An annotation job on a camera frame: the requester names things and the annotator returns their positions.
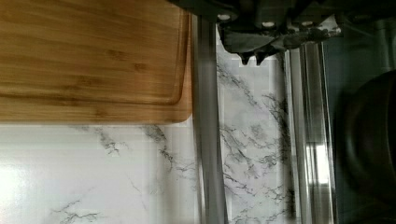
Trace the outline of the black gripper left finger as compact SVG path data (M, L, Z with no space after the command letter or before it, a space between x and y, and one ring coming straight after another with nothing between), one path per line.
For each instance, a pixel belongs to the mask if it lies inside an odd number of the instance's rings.
M271 37L267 38L258 33L233 31L225 24L219 24L218 31L224 49L237 55L242 65L247 65L251 57L256 59L257 65L260 65L265 58L276 54L276 48L270 44Z

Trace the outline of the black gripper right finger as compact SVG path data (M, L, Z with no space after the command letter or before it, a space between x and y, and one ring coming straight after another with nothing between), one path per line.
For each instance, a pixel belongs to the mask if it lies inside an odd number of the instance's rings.
M254 50L256 64L260 65L266 58L289 49L297 49L302 45L318 43L341 34L341 28L308 28L292 35L282 35L274 41Z

